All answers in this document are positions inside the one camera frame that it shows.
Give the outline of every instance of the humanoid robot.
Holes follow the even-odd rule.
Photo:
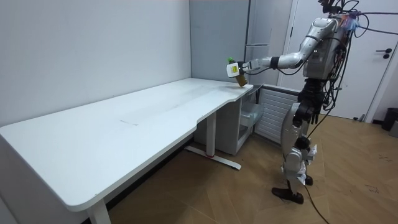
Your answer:
[[[316,154],[316,146],[310,147],[310,139],[303,134],[303,125],[305,122],[317,124],[322,108],[327,110],[331,104],[335,104],[335,95],[331,92],[340,88],[335,88],[334,83],[344,67],[347,46],[353,35],[352,30],[342,26],[345,15],[337,13],[339,9],[332,6],[333,1],[331,4],[322,1],[322,4],[324,12],[330,13],[329,18],[314,20],[298,52],[246,63],[230,60],[226,68],[228,76],[237,78],[241,86],[247,83],[244,74],[256,75],[270,68],[304,68],[303,75],[307,77],[305,86],[298,96],[298,102],[289,109],[281,131],[282,171],[288,188],[272,189],[274,195],[299,204],[303,204],[304,199],[297,192],[297,187],[300,184],[313,185],[312,178],[307,175],[307,166]]]

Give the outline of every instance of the metal desk leg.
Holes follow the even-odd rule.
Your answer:
[[[104,200],[100,200],[87,210],[92,224],[111,224]]]
[[[199,150],[197,148],[187,146],[186,150],[194,152],[196,154],[205,156],[209,159],[213,159],[214,161],[218,161],[220,163],[226,164],[234,169],[240,170],[242,168],[241,165],[229,161],[227,159],[223,159],[215,155],[216,152],[216,112],[209,115],[207,117],[207,132],[206,132],[206,152]]]

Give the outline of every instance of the desk foot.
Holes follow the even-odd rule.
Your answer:
[[[201,156],[207,157],[209,159],[213,159],[214,161],[220,162],[220,163],[225,164],[227,166],[230,166],[233,169],[240,170],[242,168],[242,166],[237,164],[236,162],[232,162],[232,161],[229,161],[227,159],[223,159],[223,158],[218,157],[218,156],[213,156],[213,157],[207,156],[204,151],[202,151],[200,149],[197,149],[197,148],[194,148],[192,146],[187,146],[187,147],[185,147],[185,149],[188,150],[188,151],[194,152],[196,154],[199,154]]]
[[[87,210],[92,224],[111,224],[104,200],[100,200]]]

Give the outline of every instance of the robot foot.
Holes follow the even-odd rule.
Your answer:
[[[307,185],[307,186],[313,185],[313,179],[309,175],[307,175],[307,178],[305,179],[305,185]]]
[[[274,187],[272,193],[281,199],[290,200],[301,205],[304,203],[303,195],[298,192],[294,195],[290,189],[278,189]]]

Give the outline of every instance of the door handle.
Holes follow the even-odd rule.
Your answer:
[[[386,54],[389,54],[392,52],[392,49],[386,49],[386,50],[377,50],[376,52],[385,52]]]

